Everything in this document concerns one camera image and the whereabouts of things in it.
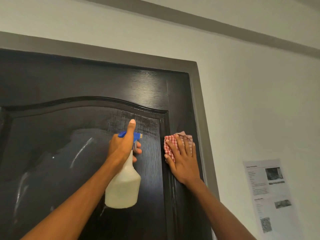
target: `cleaning cloth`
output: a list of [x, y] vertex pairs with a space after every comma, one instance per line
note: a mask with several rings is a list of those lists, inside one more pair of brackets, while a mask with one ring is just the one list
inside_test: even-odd
[[[190, 135], [186, 135], [186, 133], [184, 131], [180, 132], [180, 133], [177, 133], [184, 145], [184, 141], [183, 141], [183, 137], [186, 137], [187, 138], [187, 141], [189, 143], [189, 147], [190, 147], [190, 150], [192, 150], [192, 143], [193, 143], [193, 140], [192, 140], [192, 136]], [[164, 148], [164, 152], [169, 155], [172, 160], [175, 162], [175, 158], [174, 158], [174, 155], [172, 153], [172, 150], [171, 148], [168, 146], [168, 144], [166, 143], [166, 140], [169, 140], [171, 141], [174, 146], [178, 149], [178, 151], [180, 152], [179, 148], [178, 148], [178, 144], [177, 144], [177, 140], [176, 140], [176, 137], [175, 137], [175, 134], [173, 135], [170, 135], [170, 136], [165, 136], [164, 137], [164, 145], [163, 145], [163, 148]]]

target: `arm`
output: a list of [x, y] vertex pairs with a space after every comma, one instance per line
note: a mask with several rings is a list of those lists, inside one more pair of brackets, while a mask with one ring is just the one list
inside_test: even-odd
[[131, 120], [124, 138], [114, 135], [101, 168], [56, 210], [44, 218], [22, 240], [78, 239], [83, 227], [100, 201], [112, 178], [122, 169], [132, 149], [135, 120]]
[[186, 138], [184, 138], [185, 146], [178, 135], [176, 140], [180, 153], [170, 141], [166, 141], [174, 154], [176, 163], [168, 155], [165, 155], [166, 162], [178, 181], [191, 190], [198, 199], [217, 238], [219, 240], [256, 240], [200, 179], [195, 144], [193, 143], [191, 151]]

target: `door frame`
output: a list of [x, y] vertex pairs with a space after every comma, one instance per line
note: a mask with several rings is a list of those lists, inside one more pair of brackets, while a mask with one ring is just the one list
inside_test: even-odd
[[119, 49], [61, 40], [52, 40], [1, 31], [0, 48], [188, 73], [198, 132], [204, 182], [209, 187], [210, 191], [219, 199], [217, 178], [214, 169], [214, 161], [206, 120], [205, 106], [202, 97], [198, 65], [195, 61], [147, 55]]

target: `white wall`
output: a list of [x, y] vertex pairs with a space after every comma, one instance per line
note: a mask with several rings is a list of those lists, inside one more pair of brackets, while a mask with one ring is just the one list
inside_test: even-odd
[[143, 0], [320, 48], [320, 12], [295, 0]]
[[320, 230], [320, 61], [80, 0], [0, 0], [0, 30], [198, 63], [221, 201], [258, 237], [243, 161], [280, 158]]

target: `forearm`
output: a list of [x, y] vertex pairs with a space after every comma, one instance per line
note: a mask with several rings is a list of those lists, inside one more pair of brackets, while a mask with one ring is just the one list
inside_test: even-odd
[[113, 176], [113, 166], [104, 163], [84, 185], [22, 239], [78, 239]]
[[209, 191], [200, 179], [188, 188], [200, 202], [218, 240], [256, 240], [244, 225]]

